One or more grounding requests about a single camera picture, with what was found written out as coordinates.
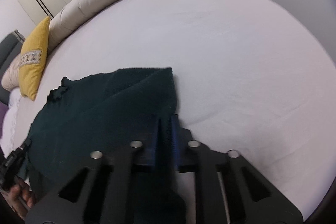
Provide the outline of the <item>person's left hand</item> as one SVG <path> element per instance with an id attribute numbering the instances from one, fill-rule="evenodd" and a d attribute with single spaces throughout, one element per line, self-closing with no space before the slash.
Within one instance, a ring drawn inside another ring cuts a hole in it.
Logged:
<path id="1" fill-rule="evenodd" d="M 3 197 L 21 219 L 25 219 L 29 209 L 36 203 L 35 195 L 29 184 L 21 178 L 17 179 L 17 183 L 8 192 L 5 192 Z"/>

